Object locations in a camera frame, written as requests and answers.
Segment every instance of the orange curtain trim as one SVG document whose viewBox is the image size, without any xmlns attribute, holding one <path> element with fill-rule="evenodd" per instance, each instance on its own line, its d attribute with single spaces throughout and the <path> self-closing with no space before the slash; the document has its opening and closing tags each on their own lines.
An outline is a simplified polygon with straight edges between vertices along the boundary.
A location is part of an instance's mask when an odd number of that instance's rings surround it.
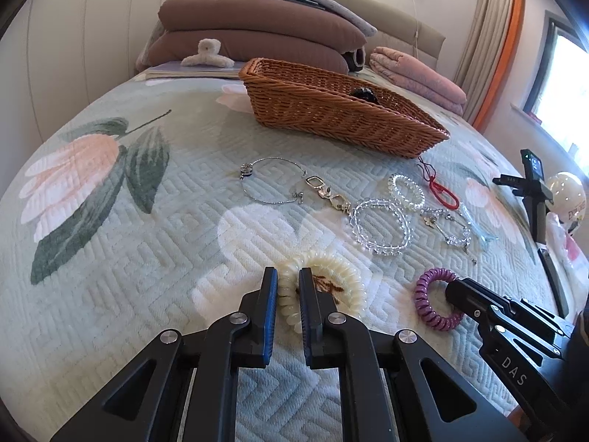
<svg viewBox="0 0 589 442">
<path fill-rule="evenodd" d="M 507 29 L 507 36 L 501 55 L 499 57 L 499 63 L 497 63 L 497 69 L 491 80 L 489 91 L 487 96 L 483 100 L 481 109 L 476 115 L 475 121 L 472 124 L 478 132 L 484 132 L 489 124 L 491 113 L 495 109 L 497 100 L 501 95 L 501 91 L 505 86 L 509 70 L 515 57 L 517 46 L 519 43 L 519 36 L 521 34 L 521 28 L 523 25 L 523 13 L 525 10 L 525 0 L 513 0 L 513 6 L 511 9 L 511 18 L 509 20 L 509 28 Z"/>
</svg>

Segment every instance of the electronic device screen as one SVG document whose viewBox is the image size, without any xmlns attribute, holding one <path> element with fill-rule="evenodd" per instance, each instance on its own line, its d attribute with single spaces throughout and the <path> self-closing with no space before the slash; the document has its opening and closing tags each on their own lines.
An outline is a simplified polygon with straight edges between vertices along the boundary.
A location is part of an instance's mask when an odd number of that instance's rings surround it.
<svg viewBox="0 0 589 442">
<path fill-rule="evenodd" d="M 530 150 L 521 150 L 521 161 L 528 180 L 544 181 L 542 161 Z"/>
</svg>

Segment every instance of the window frame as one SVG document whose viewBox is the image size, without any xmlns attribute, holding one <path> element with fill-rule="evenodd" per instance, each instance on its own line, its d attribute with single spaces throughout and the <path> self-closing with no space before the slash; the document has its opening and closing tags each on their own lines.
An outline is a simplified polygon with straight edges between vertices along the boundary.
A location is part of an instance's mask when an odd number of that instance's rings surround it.
<svg viewBox="0 0 589 442">
<path fill-rule="evenodd" d="M 546 29 L 543 36 L 544 47 L 542 49 L 542 56 L 540 58 L 540 63 L 538 63 L 538 70 L 536 72 L 534 84 L 529 91 L 528 99 L 523 105 L 523 112 L 530 116 L 535 117 L 535 110 L 539 102 L 538 98 L 542 94 L 544 88 L 546 87 L 546 83 L 548 82 L 550 65 L 552 64 L 557 38 L 559 36 L 567 38 L 567 40 L 580 47 L 583 51 L 586 51 L 585 47 L 581 43 L 581 40 L 576 35 L 575 30 L 572 29 L 572 27 L 567 22 L 562 21 L 561 18 L 547 11 Z"/>
</svg>

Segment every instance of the brown woven basket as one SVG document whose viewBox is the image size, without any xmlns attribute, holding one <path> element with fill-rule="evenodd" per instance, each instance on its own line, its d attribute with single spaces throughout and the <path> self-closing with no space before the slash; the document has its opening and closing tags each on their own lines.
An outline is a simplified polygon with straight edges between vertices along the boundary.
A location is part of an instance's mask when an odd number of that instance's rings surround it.
<svg viewBox="0 0 589 442">
<path fill-rule="evenodd" d="M 415 158 L 449 133 L 406 98 L 339 73 L 266 58 L 239 72 L 255 118 L 270 128 L 297 129 L 374 150 Z M 370 88 L 381 105 L 351 97 Z"/>
</svg>

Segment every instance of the basket rim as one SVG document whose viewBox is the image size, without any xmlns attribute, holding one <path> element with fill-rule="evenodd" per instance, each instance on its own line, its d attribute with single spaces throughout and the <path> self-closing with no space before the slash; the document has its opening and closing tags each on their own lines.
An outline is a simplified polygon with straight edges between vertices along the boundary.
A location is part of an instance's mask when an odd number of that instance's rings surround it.
<svg viewBox="0 0 589 442">
<path fill-rule="evenodd" d="M 284 86 L 284 87 L 289 87 L 289 90 L 292 91 L 294 90 L 295 93 L 297 93 L 297 89 L 301 89 L 304 90 L 305 92 L 308 92 L 309 90 L 316 92 L 317 94 L 324 94 L 324 93 L 328 93 L 331 94 L 332 96 L 339 98 L 342 102 L 343 101 L 349 101 L 349 102 L 360 102 L 360 103 L 364 103 L 364 104 L 368 104 L 370 105 L 370 108 L 378 111 L 378 112 L 382 112 L 383 115 L 384 114 L 388 114 L 388 115 L 392 115 L 395 117 L 401 117 L 404 120 L 406 120 L 407 122 L 413 123 L 413 124 L 417 124 L 422 126 L 422 129 L 427 129 L 427 131 L 434 131 L 436 134 L 438 134 L 440 137 L 443 138 L 443 140 L 448 140 L 450 138 L 450 133 L 449 131 L 444 128 L 438 121 L 434 121 L 441 126 L 441 128 L 437 128 L 436 126 L 433 126 L 431 124 L 425 123 L 423 121 L 420 121 L 419 119 L 415 119 L 414 117 L 411 117 L 409 115 L 406 115 L 404 113 L 400 113 L 394 109 L 390 109 L 390 108 L 386 108 L 384 106 L 381 105 L 376 105 L 375 103 L 371 103 L 369 101 L 365 101 L 363 99 L 360 98 L 356 98 L 350 95 L 346 95 L 344 93 L 339 93 L 338 91 L 332 91 L 332 90 L 326 90 L 324 88 L 321 87 L 317 87 L 314 85 L 304 85 L 302 83 L 296 83 L 296 82 L 285 82 L 283 80 L 280 79 L 275 79 L 275 78 L 269 78 L 268 76 L 261 76 L 258 75 L 257 73 L 254 73 L 256 67 L 262 63 L 262 62 L 276 62 L 276 63 L 280 63 L 283 66 L 294 66 L 294 67 L 306 67 L 307 65 L 305 64 L 300 64 L 300 63 L 291 63 L 288 61 L 282 61 L 282 60 L 274 60 L 271 58 L 252 58 L 251 60 L 248 61 L 248 63 L 246 63 L 243 68 L 240 70 L 239 72 L 239 78 L 243 81 L 243 82 L 256 82 L 258 84 L 260 83 L 265 83 L 265 84 L 271 84 L 272 87 L 276 90 L 278 88 L 277 85 L 280 86 Z M 341 75 L 340 73 L 336 73 L 333 71 L 328 71 L 328 70 L 322 70 L 325 71 L 326 73 L 331 73 L 333 75 L 336 76 L 347 76 L 347 75 Z M 410 99 L 395 93 L 392 90 L 389 90 L 388 88 L 384 88 L 384 87 L 380 87 L 378 85 L 372 84 L 368 81 L 364 81 L 364 80 L 359 80 L 362 82 L 362 84 L 368 86 L 368 87 L 373 87 L 373 88 L 377 88 L 379 91 L 380 90 L 384 90 L 384 91 L 390 91 L 391 93 L 394 93 L 396 97 L 402 98 L 404 100 L 407 100 L 409 103 L 415 105 L 419 110 L 423 111 L 423 109 L 421 109 L 419 106 L 417 106 L 415 103 L 413 103 Z"/>
</svg>

